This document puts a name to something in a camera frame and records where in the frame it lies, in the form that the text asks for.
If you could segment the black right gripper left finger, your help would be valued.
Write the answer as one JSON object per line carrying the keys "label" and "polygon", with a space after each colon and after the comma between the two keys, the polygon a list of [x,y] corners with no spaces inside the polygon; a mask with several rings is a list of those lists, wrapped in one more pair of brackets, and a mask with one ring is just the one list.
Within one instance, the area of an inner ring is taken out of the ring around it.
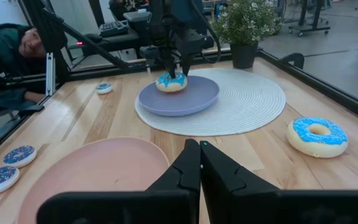
{"label": "black right gripper left finger", "polygon": [[145,191],[64,192],[39,208],[36,224],[198,224],[201,149],[194,139]]}

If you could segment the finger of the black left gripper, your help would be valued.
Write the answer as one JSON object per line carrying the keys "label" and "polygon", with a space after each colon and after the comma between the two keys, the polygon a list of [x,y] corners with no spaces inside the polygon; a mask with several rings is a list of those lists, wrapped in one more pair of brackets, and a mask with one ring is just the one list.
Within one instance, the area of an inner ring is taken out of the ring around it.
{"label": "finger of the black left gripper", "polygon": [[169,49],[162,50],[161,59],[163,60],[164,66],[166,67],[170,75],[170,78],[176,78],[175,59],[172,57],[171,50]]}
{"label": "finger of the black left gripper", "polygon": [[182,72],[187,77],[190,71],[190,67],[193,61],[192,55],[182,55],[181,56],[181,64],[182,64]]}

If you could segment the large blue frosted donut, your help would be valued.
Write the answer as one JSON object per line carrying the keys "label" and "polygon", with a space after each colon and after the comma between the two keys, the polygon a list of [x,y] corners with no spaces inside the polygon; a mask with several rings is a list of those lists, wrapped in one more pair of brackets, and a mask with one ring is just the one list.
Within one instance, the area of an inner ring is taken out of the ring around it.
{"label": "large blue frosted donut", "polygon": [[166,73],[159,76],[155,84],[158,90],[165,93],[173,93],[184,89],[188,84],[188,79],[182,72],[176,72],[174,78],[169,73]]}

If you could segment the small blue frosted donut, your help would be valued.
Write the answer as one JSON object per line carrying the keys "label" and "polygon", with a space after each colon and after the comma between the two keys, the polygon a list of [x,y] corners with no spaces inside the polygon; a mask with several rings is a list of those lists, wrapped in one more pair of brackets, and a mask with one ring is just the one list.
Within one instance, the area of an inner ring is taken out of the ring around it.
{"label": "small blue frosted donut", "polygon": [[110,93],[113,89],[112,83],[101,83],[96,87],[96,92],[99,95]]}

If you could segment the large blue drizzled donut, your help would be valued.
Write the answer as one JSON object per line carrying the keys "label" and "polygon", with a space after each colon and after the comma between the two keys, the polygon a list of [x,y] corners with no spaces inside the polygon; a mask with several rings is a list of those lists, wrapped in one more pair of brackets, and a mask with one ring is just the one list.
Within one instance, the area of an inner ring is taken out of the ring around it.
{"label": "large blue drizzled donut", "polygon": [[347,134],[341,127],[317,117],[294,119],[287,127],[287,139],[298,151],[317,158],[339,156],[349,145]]}

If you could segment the lavender purple plate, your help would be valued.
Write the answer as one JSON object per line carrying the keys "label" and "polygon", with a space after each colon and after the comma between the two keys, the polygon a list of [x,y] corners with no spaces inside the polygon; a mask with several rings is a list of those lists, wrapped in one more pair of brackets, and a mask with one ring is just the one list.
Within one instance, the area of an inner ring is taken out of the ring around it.
{"label": "lavender purple plate", "polygon": [[184,116],[206,109],[218,96],[219,86],[215,81],[189,76],[187,86],[174,93],[164,93],[156,84],[149,84],[139,93],[139,102],[143,109],[157,115]]}

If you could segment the black desk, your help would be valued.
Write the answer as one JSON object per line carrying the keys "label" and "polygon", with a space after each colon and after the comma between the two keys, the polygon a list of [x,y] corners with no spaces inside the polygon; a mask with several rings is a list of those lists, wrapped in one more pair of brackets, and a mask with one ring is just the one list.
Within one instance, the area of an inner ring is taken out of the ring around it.
{"label": "black desk", "polygon": [[[85,34],[85,36],[108,52],[134,49],[137,58],[141,58],[140,47],[142,45],[142,41],[140,40],[138,33],[132,29],[129,29],[128,33],[126,34],[109,37],[101,37],[98,34]],[[79,40],[75,45],[69,46],[68,49],[80,49],[84,56],[96,54],[96,52],[91,47]]]}

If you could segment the potted green plant black pot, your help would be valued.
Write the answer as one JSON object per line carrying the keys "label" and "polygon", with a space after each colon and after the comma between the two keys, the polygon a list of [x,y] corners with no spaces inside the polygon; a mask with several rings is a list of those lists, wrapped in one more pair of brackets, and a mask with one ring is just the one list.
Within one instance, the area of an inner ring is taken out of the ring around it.
{"label": "potted green plant black pot", "polygon": [[280,30],[281,21],[270,0],[228,0],[211,26],[230,45],[233,67],[247,69],[253,67],[259,43]]}

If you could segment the black keyboard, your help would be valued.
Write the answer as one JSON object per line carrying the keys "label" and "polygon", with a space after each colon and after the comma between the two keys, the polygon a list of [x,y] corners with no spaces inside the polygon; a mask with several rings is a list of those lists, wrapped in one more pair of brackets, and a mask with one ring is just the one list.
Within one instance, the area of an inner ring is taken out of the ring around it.
{"label": "black keyboard", "polygon": [[128,21],[114,21],[102,24],[99,27],[101,37],[110,37],[128,33]]}

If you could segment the white round woven placemat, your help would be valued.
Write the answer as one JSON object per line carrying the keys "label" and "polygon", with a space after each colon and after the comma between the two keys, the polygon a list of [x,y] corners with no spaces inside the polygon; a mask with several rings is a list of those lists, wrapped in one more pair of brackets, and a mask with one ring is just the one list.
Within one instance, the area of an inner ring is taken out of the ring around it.
{"label": "white round woven placemat", "polygon": [[192,70],[189,76],[205,77],[219,86],[219,96],[206,109],[184,116],[162,116],[143,109],[139,95],[135,111],[152,128],[184,136],[240,134],[273,121],[286,104],[282,88],[262,75],[233,68]]}

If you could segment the pink plate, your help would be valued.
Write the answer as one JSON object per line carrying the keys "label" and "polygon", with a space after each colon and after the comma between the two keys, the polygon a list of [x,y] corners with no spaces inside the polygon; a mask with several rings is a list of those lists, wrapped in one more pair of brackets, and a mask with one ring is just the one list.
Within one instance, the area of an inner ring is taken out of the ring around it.
{"label": "pink plate", "polygon": [[139,138],[89,143],[48,168],[22,202],[16,224],[36,224],[39,207],[62,192],[142,191],[169,167],[165,153]]}

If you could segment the black rolling stand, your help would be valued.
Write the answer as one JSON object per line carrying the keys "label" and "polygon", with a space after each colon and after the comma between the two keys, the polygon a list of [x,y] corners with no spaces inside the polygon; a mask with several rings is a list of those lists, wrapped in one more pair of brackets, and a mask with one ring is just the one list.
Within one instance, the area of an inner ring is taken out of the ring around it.
{"label": "black rolling stand", "polygon": [[306,12],[308,10],[309,0],[302,0],[301,14],[297,26],[289,26],[288,33],[291,34],[293,31],[298,31],[298,37],[302,37],[304,34],[309,32],[323,31],[324,34],[328,34],[331,27],[329,21],[320,17],[323,6],[326,6],[326,0],[314,0],[316,5],[312,18],[312,23],[306,22]]}

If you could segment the blue sprinkled cookie upper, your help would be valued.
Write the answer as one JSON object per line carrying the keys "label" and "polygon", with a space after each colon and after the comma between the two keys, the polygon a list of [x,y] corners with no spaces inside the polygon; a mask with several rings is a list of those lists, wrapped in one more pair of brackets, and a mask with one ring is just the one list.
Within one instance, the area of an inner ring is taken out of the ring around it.
{"label": "blue sprinkled cookie upper", "polygon": [[13,149],[4,156],[3,163],[16,168],[30,164],[37,156],[37,150],[33,146],[21,146]]}

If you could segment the aluminium extrusion post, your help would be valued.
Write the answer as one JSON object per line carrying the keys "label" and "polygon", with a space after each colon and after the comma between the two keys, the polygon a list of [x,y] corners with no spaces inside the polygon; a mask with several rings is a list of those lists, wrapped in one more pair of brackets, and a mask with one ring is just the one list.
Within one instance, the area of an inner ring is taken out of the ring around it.
{"label": "aluminium extrusion post", "polygon": [[45,95],[52,96],[56,89],[55,57],[53,53],[47,53],[45,72]]}

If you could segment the black metal table frame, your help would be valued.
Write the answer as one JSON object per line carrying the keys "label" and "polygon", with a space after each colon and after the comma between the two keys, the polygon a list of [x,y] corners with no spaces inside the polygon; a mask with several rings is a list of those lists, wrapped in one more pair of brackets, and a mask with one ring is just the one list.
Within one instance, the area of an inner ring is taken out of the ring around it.
{"label": "black metal table frame", "polygon": [[[53,26],[60,26],[62,31],[68,31],[70,35],[75,34],[79,35],[80,33],[70,28],[68,25],[63,23],[63,19],[59,18],[53,13],[48,11],[48,5],[50,4],[49,0],[21,0],[23,7],[27,10],[29,17],[37,25],[42,25],[42,30],[52,30]],[[345,108],[351,110],[358,115],[358,98],[322,81],[319,78],[316,78],[308,73],[305,73],[302,69],[296,68],[293,66],[293,63],[281,63],[278,61],[279,58],[274,57],[273,55],[265,52],[263,49],[258,48],[256,57],[260,57],[272,65],[280,68],[281,70],[288,72],[291,76],[297,78],[303,83],[309,85],[313,89],[319,91],[330,99],[334,100],[336,103],[344,106]],[[66,82],[73,82],[78,80],[86,80],[91,78],[102,78],[102,77],[111,77],[117,75],[126,75],[130,73],[137,73],[144,71],[146,69],[145,62],[138,60],[135,62],[129,62],[129,68],[127,70],[120,69],[116,67],[113,63],[107,67],[99,68],[87,68],[79,72],[71,72],[66,66],[63,65],[63,56],[61,53],[58,53],[55,58],[58,63],[58,71],[62,72],[62,75],[58,75],[58,86],[61,87]],[[41,100],[37,105],[43,105],[49,99],[46,96]],[[6,141],[19,127],[27,121],[30,116],[21,117],[18,122],[12,125],[1,137],[0,145]]]}

